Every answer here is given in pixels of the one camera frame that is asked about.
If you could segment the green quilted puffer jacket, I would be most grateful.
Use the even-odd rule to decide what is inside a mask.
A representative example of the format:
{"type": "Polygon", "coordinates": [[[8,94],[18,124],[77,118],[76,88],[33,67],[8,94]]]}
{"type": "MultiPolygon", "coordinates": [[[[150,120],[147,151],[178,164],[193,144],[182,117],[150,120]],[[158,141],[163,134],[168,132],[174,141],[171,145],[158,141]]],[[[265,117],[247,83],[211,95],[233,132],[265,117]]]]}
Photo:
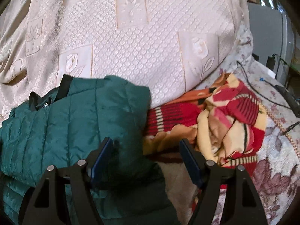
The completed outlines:
{"type": "Polygon", "coordinates": [[[178,224],[158,164],[144,157],[148,87],[117,76],[64,75],[44,97],[32,92],[1,127],[1,224],[21,224],[21,204],[49,165],[70,167],[105,138],[113,153],[91,189],[103,224],[178,224]]]}

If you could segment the floral leaf bedspread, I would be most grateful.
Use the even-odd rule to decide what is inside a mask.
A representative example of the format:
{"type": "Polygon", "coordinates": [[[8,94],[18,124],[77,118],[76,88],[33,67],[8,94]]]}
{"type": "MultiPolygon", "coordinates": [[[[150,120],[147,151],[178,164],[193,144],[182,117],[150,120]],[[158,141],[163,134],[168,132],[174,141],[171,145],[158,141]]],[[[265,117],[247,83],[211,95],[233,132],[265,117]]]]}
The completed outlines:
{"type": "Polygon", "coordinates": [[[257,152],[252,180],[260,195],[268,224],[299,224],[299,127],[283,131],[299,121],[275,90],[278,81],[254,60],[253,36],[242,23],[233,50],[196,90],[208,88],[223,72],[233,73],[247,87],[253,86],[267,111],[266,132],[257,152]]]}

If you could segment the red orange yellow blanket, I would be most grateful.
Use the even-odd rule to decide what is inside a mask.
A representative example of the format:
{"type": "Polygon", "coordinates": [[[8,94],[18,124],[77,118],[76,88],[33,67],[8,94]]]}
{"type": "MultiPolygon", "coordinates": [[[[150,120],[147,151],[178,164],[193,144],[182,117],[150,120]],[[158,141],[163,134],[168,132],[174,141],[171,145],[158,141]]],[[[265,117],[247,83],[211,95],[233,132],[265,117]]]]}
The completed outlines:
{"type": "Polygon", "coordinates": [[[234,74],[224,73],[209,88],[150,109],[143,154],[162,153],[187,139],[207,160],[232,169],[244,165],[252,175],[266,121],[266,110],[254,92],[234,74]]]}

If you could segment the black power strip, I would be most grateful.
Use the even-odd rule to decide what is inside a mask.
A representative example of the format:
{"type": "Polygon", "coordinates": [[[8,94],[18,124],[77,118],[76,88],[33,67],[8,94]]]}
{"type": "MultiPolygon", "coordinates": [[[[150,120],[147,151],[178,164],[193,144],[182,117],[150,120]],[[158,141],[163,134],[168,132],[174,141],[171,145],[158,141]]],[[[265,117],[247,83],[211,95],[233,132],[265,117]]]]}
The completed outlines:
{"type": "Polygon", "coordinates": [[[285,87],[280,85],[275,85],[274,87],[285,99],[285,101],[287,101],[294,115],[299,118],[299,102],[296,100],[296,98],[285,87]]]}

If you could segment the grey cabinet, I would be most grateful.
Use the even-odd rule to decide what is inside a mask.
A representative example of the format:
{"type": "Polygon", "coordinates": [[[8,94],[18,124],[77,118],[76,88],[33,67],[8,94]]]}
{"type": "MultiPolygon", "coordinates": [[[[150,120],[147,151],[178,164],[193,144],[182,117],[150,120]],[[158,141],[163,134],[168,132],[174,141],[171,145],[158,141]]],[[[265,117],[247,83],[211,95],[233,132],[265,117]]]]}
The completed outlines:
{"type": "Polygon", "coordinates": [[[291,20],[285,13],[270,7],[248,3],[253,54],[273,71],[276,80],[284,84],[291,64],[295,35],[291,20]]]}

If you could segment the beige embossed quilt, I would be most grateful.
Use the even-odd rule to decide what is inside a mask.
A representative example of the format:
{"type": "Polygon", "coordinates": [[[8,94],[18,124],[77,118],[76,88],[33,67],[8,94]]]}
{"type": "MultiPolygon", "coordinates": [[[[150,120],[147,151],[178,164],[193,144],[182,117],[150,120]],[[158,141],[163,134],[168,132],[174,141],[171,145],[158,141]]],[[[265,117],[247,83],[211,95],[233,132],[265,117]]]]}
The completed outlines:
{"type": "Polygon", "coordinates": [[[235,54],[247,0],[10,0],[1,13],[1,120],[68,74],[116,75],[160,106],[235,54]]]}

